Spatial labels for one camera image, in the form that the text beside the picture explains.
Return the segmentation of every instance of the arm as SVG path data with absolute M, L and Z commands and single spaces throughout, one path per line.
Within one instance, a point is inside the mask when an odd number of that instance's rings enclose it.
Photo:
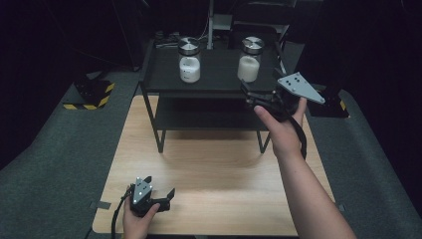
M 294 115 L 302 125 L 307 101 L 301 99 Z M 355 238 L 334 203 L 301 155 L 301 143 L 293 126 L 276 121 L 264 108 L 255 113 L 270 131 L 274 154 L 279 162 L 289 208 L 301 238 Z

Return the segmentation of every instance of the gray carpet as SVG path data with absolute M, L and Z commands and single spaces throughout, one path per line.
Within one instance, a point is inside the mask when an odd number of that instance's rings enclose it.
M 84 238 L 100 200 L 139 72 L 117 69 L 105 107 L 58 105 L 33 144 L 0 171 L 0 239 Z M 312 118 L 338 205 L 358 238 L 422 238 L 422 221 L 352 96 L 350 119 Z M 90 233 L 89 238 L 109 238 Z

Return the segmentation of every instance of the finger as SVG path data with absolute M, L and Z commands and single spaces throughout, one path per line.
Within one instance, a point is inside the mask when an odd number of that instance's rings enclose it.
M 127 197 L 124 200 L 124 212 L 128 212 L 128 211 L 130 211 L 130 198 L 129 197 Z
M 267 110 L 265 110 L 261 106 L 255 106 L 254 111 L 269 131 L 276 130 L 275 127 L 279 124 L 279 122 L 274 119 L 273 116 L 271 116 L 271 114 Z
M 149 208 L 148 212 L 143 216 L 142 220 L 145 220 L 148 224 L 152 221 L 152 218 L 155 216 L 159 209 L 159 203 L 155 203 Z
M 304 114 L 305 114 L 305 110 L 307 109 L 307 99 L 305 98 L 300 98 L 299 99 L 299 105 L 298 105 L 298 109 L 296 110 L 296 112 L 293 114 L 293 118 L 295 119 L 295 121 L 302 126 L 303 121 L 304 121 Z

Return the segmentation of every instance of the jar lid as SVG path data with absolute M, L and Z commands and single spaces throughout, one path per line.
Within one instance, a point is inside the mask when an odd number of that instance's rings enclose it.
M 184 56 L 193 56 L 199 53 L 199 41 L 195 38 L 185 37 L 179 40 L 179 53 Z
M 247 37 L 242 40 L 243 47 L 242 50 L 251 55 L 259 55 L 263 53 L 264 50 L 264 41 L 257 37 Z

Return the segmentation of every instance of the shelf leg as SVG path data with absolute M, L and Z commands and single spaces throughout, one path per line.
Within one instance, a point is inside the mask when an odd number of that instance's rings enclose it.
M 263 141 L 262 141 L 262 138 L 261 138 L 261 132 L 259 130 L 257 130 L 257 137 L 258 137 L 258 144 L 260 145 L 260 152 L 264 153 L 265 150 L 267 149 L 268 143 L 270 142 L 270 134 L 268 133 L 264 144 L 263 144 Z
M 161 140 L 158 139 L 158 137 L 156 138 L 157 139 L 157 145 L 158 145 L 158 152 L 159 153 L 162 153 L 164 151 L 165 133 L 166 133 L 166 130 L 163 130 L 161 132 Z

